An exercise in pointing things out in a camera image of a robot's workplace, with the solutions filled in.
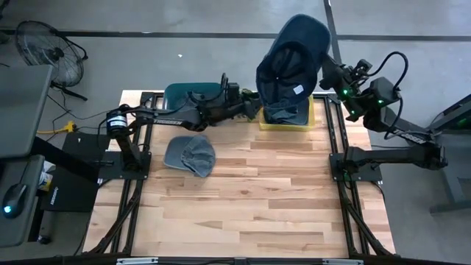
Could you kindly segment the grey cap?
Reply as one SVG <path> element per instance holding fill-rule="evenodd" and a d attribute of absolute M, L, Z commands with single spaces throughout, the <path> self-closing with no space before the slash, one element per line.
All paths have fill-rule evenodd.
<path fill-rule="evenodd" d="M 177 136 L 170 140 L 163 163 L 198 177 L 207 177 L 215 166 L 216 153 L 205 135 Z"/>

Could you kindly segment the yellow plastic bin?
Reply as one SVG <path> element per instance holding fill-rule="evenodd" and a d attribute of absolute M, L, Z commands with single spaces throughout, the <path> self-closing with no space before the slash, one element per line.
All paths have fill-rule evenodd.
<path fill-rule="evenodd" d="M 259 121 L 260 130 L 266 131 L 297 131 L 297 132 L 307 132 L 314 128 L 315 126 L 315 112 L 314 112 L 314 97 L 310 96 L 308 98 L 308 115 L 305 124 L 269 124 L 265 121 L 264 115 L 263 119 Z"/>

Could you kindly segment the navy cap white label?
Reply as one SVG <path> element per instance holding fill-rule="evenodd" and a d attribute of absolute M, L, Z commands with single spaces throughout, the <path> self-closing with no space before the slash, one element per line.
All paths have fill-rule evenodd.
<path fill-rule="evenodd" d="M 330 31 L 321 21 L 306 14 L 288 19 L 256 68 L 262 105 L 286 108 L 307 99 L 316 88 L 330 41 Z"/>

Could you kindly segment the grey rounded desk top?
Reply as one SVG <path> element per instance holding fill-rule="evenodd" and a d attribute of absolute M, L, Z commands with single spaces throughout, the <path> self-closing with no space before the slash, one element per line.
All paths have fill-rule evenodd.
<path fill-rule="evenodd" d="M 1 163 L 3 169 L 0 170 L 0 248 L 16 247 L 27 239 L 29 221 L 35 211 L 35 198 L 43 162 L 44 156 L 34 155 Z M 8 189 L 16 184 L 26 186 L 22 199 L 23 208 L 15 218 L 7 218 L 5 209 L 11 209 L 10 213 L 15 210 L 4 202 L 4 196 Z"/>

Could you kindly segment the black floor fan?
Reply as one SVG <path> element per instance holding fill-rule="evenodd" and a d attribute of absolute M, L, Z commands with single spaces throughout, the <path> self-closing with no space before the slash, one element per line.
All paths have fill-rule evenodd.
<path fill-rule="evenodd" d="M 15 29 L 15 47 L 29 66 L 51 66 L 51 87 L 87 101 L 70 90 L 84 77 L 88 53 L 61 31 L 41 21 L 22 21 Z"/>

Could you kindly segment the dark blue cap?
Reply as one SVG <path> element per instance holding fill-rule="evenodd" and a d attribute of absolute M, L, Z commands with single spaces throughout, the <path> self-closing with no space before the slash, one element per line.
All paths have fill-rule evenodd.
<path fill-rule="evenodd" d="M 263 115 L 268 124 L 306 125 L 309 118 L 309 99 L 285 107 L 265 107 Z"/>

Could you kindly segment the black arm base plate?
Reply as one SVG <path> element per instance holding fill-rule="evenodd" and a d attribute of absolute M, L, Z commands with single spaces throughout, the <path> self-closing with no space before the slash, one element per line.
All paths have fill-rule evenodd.
<path fill-rule="evenodd" d="M 376 163 L 360 165 L 352 160 L 346 160 L 344 153 L 331 153 L 329 155 L 329 162 L 334 181 L 377 182 L 382 180 L 379 165 Z"/>
<path fill-rule="evenodd" d="M 124 152 L 106 152 L 100 160 L 99 178 L 103 180 L 145 180 L 149 175 L 152 154 L 137 155 Z"/>

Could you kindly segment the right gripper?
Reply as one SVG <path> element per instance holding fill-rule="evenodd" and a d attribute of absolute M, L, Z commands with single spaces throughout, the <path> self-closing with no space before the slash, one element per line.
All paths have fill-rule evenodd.
<path fill-rule="evenodd" d="M 353 66 L 339 65 L 326 54 L 322 59 L 323 78 L 319 82 L 320 88 L 325 91 L 333 89 L 345 105 L 351 105 L 355 101 L 354 98 L 359 95 L 358 84 L 363 78 L 355 76 L 353 68 Z"/>

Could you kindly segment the black controller box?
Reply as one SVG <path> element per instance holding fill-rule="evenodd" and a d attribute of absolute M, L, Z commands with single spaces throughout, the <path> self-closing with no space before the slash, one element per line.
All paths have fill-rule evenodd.
<path fill-rule="evenodd" d="M 35 139 L 33 149 L 53 163 L 52 183 L 42 199 L 41 209 L 58 212 L 90 212 L 99 188 L 99 160 L 108 144 L 105 136 L 83 132 L 69 133 L 61 148 Z"/>

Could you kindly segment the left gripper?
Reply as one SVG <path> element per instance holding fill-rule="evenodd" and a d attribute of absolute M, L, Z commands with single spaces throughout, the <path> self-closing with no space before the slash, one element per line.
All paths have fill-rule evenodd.
<path fill-rule="evenodd" d="M 263 109 L 261 108 L 254 117 L 254 107 L 262 107 L 259 97 L 252 97 L 248 93 L 242 93 L 236 100 L 228 100 L 224 103 L 221 117 L 224 119 L 232 119 L 235 116 L 243 115 L 254 121 L 263 119 Z"/>

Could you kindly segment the white labelled container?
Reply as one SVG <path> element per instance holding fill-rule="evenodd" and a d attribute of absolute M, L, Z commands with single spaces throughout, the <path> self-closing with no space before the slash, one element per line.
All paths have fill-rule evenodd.
<path fill-rule="evenodd" d="M 38 190 L 48 191 L 52 183 L 52 172 L 56 169 L 56 165 L 48 161 L 43 162 L 43 168 L 38 181 Z"/>

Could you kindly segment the black computer mouse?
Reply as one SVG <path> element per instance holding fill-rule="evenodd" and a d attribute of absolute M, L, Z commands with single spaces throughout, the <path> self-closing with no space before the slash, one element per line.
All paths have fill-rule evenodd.
<path fill-rule="evenodd" d="M 23 183 L 16 183 L 7 189 L 1 204 L 5 218 L 14 219 L 21 214 L 27 189 L 27 185 Z"/>

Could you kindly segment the grey metal cart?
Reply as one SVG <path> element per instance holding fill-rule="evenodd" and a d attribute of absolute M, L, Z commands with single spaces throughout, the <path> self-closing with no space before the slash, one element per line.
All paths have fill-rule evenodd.
<path fill-rule="evenodd" d="M 447 202 L 431 207 L 430 213 L 471 209 L 471 192 L 462 188 L 464 180 L 471 181 L 471 93 L 437 114 L 428 129 L 440 134 L 448 160 L 442 170 Z"/>

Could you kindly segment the teal plastic bin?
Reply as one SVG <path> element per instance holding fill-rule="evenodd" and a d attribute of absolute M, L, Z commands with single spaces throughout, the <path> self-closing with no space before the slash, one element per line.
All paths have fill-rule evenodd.
<path fill-rule="evenodd" d="M 211 99 L 220 92 L 220 84 L 216 82 L 184 82 L 170 84 L 163 95 L 163 108 L 165 110 L 187 109 L 196 107 L 198 101 L 204 96 Z"/>

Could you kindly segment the silver frame bracket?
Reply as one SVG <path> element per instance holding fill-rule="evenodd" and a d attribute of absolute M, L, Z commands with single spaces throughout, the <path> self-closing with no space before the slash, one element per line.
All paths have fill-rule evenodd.
<path fill-rule="evenodd" d="M 364 265 L 364 262 L 346 258 L 326 258 L 322 260 L 322 265 Z"/>
<path fill-rule="evenodd" d="M 159 264 L 158 257 L 119 258 L 116 265 L 155 265 Z"/>

